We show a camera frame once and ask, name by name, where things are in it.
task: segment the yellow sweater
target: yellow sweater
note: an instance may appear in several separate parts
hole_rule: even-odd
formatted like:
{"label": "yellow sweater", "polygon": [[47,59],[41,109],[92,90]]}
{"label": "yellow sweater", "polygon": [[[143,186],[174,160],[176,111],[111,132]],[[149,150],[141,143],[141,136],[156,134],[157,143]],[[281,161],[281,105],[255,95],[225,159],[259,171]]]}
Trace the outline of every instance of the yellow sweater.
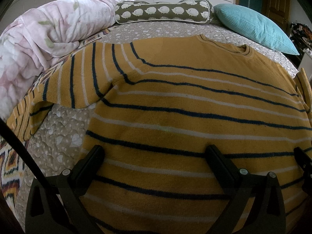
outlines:
{"label": "yellow sweater", "polygon": [[25,140],[53,103],[100,100],[81,157],[99,144],[105,161],[81,200],[105,233],[206,233],[228,202],[203,158],[210,144],[238,168],[277,174],[289,230],[306,199],[293,149],[312,156],[311,96],[304,71],[293,80],[247,45],[203,35],[97,42],[30,92],[7,124]]}

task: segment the black rod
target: black rod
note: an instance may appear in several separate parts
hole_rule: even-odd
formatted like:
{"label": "black rod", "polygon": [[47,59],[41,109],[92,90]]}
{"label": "black rod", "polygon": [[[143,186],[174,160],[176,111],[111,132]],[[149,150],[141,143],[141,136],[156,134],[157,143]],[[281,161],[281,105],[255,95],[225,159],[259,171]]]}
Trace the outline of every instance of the black rod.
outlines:
{"label": "black rod", "polygon": [[32,156],[29,154],[27,149],[13,133],[13,131],[7,126],[7,124],[0,118],[0,135],[6,140],[6,142],[16,151],[16,153],[21,157],[25,162],[28,168],[32,171],[35,177],[38,179],[40,184],[44,188],[51,188],[48,180],[43,175],[39,166],[36,164],[35,160],[32,159]]}

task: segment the white stripe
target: white stripe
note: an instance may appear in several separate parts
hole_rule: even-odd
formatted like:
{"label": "white stripe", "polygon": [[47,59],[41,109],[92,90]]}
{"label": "white stripe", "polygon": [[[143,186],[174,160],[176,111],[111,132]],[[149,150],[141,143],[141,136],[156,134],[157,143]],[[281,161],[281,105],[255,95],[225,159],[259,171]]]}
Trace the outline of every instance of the white stripe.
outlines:
{"label": "white stripe", "polygon": [[88,98],[87,98],[87,91],[85,89],[85,48],[82,51],[82,60],[81,60],[81,81],[82,81],[82,92],[83,98],[85,100],[85,105],[88,106]]}
{"label": "white stripe", "polygon": [[21,126],[20,126],[20,128],[24,128],[24,125],[25,125],[25,122],[26,122],[26,119],[23,119],[22,121],[21,121]]}
{"label": "white stripe", "polygon": [[[182,177],[215,178],[213,173],[195,173],[195,172],[177,171],[177,170],[170,170],[170,169],[148,168],[148,167],[142,167],[142,166],[127,164],[127,163],[123,163],[123,162],[118,162],[118,161],[115,161],[112,159],[105,159],[104,162],[111,164],[111,165],[114,165],[114,166],[124,168],[124,169],[129,169],[132,171],[138,171],[138,172],[142,172],[142,173],[157,173],[157,174],[166,174],[166,175],[182,176]],[[252,174],[266,176],[267,173],[269,173],[269,172],[284,173],[284,172],[288,172],[288,171],[298,169],[298,168],[299,168],[298,166],[291,166],[291,167],[287,167],[287,168],[269,170],[269,171],[252,173]]]}
{"label": "white stripe", "polygon": [[257,141],[288,141],[292,143],[299,143],[303,141],[311,141],[311,137],[304,137],[300,139],[290,139],[287,137],[270,137],[270,136],[254,136],[254,135],[232,135],[232,134],[208,134],[208,133],[201,133],[187,129],[178,129],[174,127],[167,127],[167,126],[160,126],[160,125],[153,125],[153,124],[144,124],[144,123],[132,123],[123,120],[114,120],[114,119],[106,119],[98,114],[94,113],[93,117],[96,119],[110,124],[121,125],[126,127],[133,127],[133,128],[141,128],[141,129],[154,129],[172,133],[179,133],[179,134],[186,134],[201,138],[208,138],[208,139],[220,139],[220,140],[257,140]]}
{"label": "white stripe", "polygon": [[[155,215],[155,214],[144,213],[144,212],[136,211],[133,209],[125,208],[125,207],[116,205],[114,203],[105,201],[89,193],[86,193],[84,197],[88,198],[89,200],[95,201],[97,203],[101,203],[102,205],[112,210],[126,213],[126,214],[133,215],[133,216],[150,218],[153,220],[175,221],[175,222],[215,222],[217,220],[217,217]],[[249,213],[242,214],[241,218],[247,218],[248,214]]]}
{"label": "white stripe", "polygon": [[177,170],[169,170],[169,169],[147,168],[147,167],[118,162],[112,159],[104,159],[104,162],[121,167],[121,168],[129,169],[132,171],[138,171],[142,173],[157,173],[157,174],[167,174],[167,175],[182,176],[182,177],[199,177],[199,178],[214,178],[215,177],[213,173],[194,173],[194,172],[177,171]]}
{"label": "white stripe", "polygon": [[105,71],[105,75],[106,75],[106,78],[109,82],[111,82],[113,79],[110,77],[110,75],[108,74],[108,71],[107,71],[107,68],[106,68],[106,65],[105,65],[105,43],[103,43],[103,49],[102,49],[102,65],[103,65],[103,69]]}
{"label": "white stripe", "polygon": [[90,151],[85,148],[81,148],[80,153],[88,154]]}
{"label": "white stripe", "polygon": [[285,173],[285,172],[289,172],[289,171],[292,171],[295,169],[299,169],[299,165],[294,165],[294,166],[290,166],[290,167],[286,167],[286,168],[280,168],[280,169],[275,169],[275,170],[270,170],[270,171],[265,171],[265,172],[259,172],[259,173],[255,173],[255,174],[266,176],[268,172]]}
{"label": "white stripe", "polygon": [[41,123],[42,123],[42,121],[41,122],[37,122],[37,123],[31,125],[30,127],[31,128],[35,128],[35,127],[39,126]]}
{"label": "white stripe", "polygon": [[[306,201],[299,207],[299,208],[302,208],[302,206],[305,206],[306,205]],[[302,214],[298,214],[293,220],[291,220],[290,222],[288,222],[287,224],[286,224],[286,228],[293,222],[293,221],[295,221],[295,220],[297,220],[298,218],[300,218],[302,216]]]}
{"label": "white stripe", "polygon": [[136,94],[136,95],[161,96],[161,97],[180,97],[180,98],[184,97],[184,98],[188,98],[188,99],[207,101],[207,102],[215,103],[217,105],[230,106],[230,107],[239,108],[239,109],[249,109],[249,110],[254,110],[254,111],[263,112],[263,113],[269,113],[269,114],[283,116],[283,117],[288,117],[288,118],[293,118],[293,119],[300,119],[300,120],[303,120],[303,121],[308,121],[309,120],[308,118],[302,118],[302,117],[295,116],[295,115],[289,115],[289,114],[285,114],[285,113],[274,112],[274,111],[270,111],[270,110],[265,110],[265,109],[253,107],[253,106],[248,106],[248,105],[236,105],[236,104],[232,104],[232,103],[227,103],[227,102],[214,100],[214,99],[207,98],[207,97],[206,98],[205,97],[199,97],[199,96],[194,96],[194,95],[190,95],[190,94],[182,94],[182,93],[176,93],[176,92],[155,92],[155,91],[127,91],[127,92],[120,92],[118,90],[118,86],[117,85],[114,86],[114,89],[117,91],[118,95]]}
{"label": "white stripe", "polygon": [[299,189],[300,189],[300,191],[297,194],[295,194],[294,196],[288,198],[287,200],[284,200],[284,204],[287,204],[288,202],[290,202],[290,201],[294,200],[295,198],[299,197],[300,195],[305,194],[301,188],[299,188]]}
{"label": "white stripe", "polygon": [[27,106],[27,108],[28,108],[28,112],[29,112],[29,109],[30,109],[30,103],[31,103],[31,101],[30,101],[30,95],[28,95],[28,100],[29,100],[29,105]]}
{"label": "white stripe", "polygon": [[273,93],[273,92],[269,92],[269,91],[264,91],[260,88],[255,88],[255,87],[252,87],[250,85],[247,85],[247,84],[241,84],[241,83],[234,83],[234,82],[230,82],[230,81],[227,81],[227,80],[219,80],[219,79],[212,79],[212,78],[206,78],[206,77],[200,77],[200,76],[194,76],[194,75],[187,75],[187,74],[183,74],[183,73],[164,73],[164,72],[156,72],[156,71],[148,71],[148,72],[142,72],[140,69],[136,68],[132,62],[130,62],[128,60],[128,57],[124,51],[124,45],[121,44],[121,51],[123,53],[123,56],[124,56],[124,59],[126,60],[126,62],[129,64],[129,66],[136,70],[140,75],[146,75],[146,74],[159,74],[159,75],[181,75],[181,76],[186,76],[186,77],[191,77],[191,78],[196,78],[196,79],[201,79],[201,80],[205,80],[205,81],[211,81],[211,82],[219,82],[219,83],[228,83],[228,84],[232,84],[232,85],[236,85],[236,86],[240,86],[240,87],[245,87],[245,88],[249,88],[249,89],[252,89],[252,90],[257,90],[257,91],[260,91],[262,93],[266,93],[266,94],[270,94],[270,95],[274,95],[274,96],[277,96],[277,97],[281,97],[281,98],[284,98],[284,99],[287,99],[295,104],[300,104],[301,101],[294,101],[293,99],[289,98],[289,97],[285,97],[285,96],[282,96],[280,94],[277,94],[277,93]]}
{"label": "white stripe", "polygon": [[63,71],[63,66],[59,68],[59,77],[57,80],[57,103],[60,104],[61,101],[61,96],[60,96],[60,87],[62,83],[62,71]]}

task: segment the black clamp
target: black clamp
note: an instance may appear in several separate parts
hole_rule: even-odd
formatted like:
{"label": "black clamp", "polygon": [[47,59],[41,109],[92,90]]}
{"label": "black clamp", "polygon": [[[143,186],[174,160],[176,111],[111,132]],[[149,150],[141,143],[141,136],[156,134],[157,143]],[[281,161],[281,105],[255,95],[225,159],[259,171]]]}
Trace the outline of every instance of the black clamp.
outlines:
{"label": "black clamp", "polygon": [[300,147],[294,149],[294,158],[304,171],[302,190],[312,196],[312,160]]}
{"label": "black clamp", "polygon": [[206,234],[231,234],[241,218],[248,199],[255,196],[244,227],[235,234],[285,234],[286,215],[282,191],[276,174],[250,174],[238,169],[215,145],[205,151],[205,158],[229,203]]}
{"label": "black clamp", "polygon": [[[104,161],[104,149],[95,145],[72,170],[50,176],[50,187],[34,178],[30,189],[25,232],[28,234],[103,234],[79,200],[84,195]],[[57,197],[59,194],[64,206]]]}

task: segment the white headboard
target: white headboard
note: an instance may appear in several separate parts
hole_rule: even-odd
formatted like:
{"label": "white headboard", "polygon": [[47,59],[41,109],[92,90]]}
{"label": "white headboard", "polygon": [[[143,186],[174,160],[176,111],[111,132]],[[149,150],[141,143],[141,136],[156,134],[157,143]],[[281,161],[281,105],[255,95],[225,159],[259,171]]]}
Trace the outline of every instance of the white headboard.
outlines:
{"label": "white headboard", "polygon": [[8,8],[4,17],[0,21],[0,34],[12,23],[18,16],[31,8],[38,8],[41,5],[55,0],[16,0]]}

